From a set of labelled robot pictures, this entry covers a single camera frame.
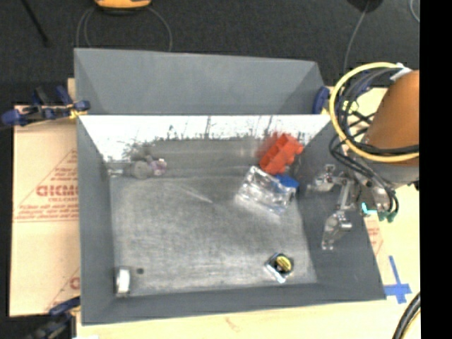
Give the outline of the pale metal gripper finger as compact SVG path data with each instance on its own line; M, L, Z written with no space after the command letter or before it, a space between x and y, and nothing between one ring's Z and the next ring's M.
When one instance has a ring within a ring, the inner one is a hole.
M307 184L307 192L329 192L334 186L344 186L345 178L335 175L335 169L334 164L326 164L317 171Z
M333 250L335 243L352 229L351 221L344 211L336 211L331 214L323 225L321 248Z

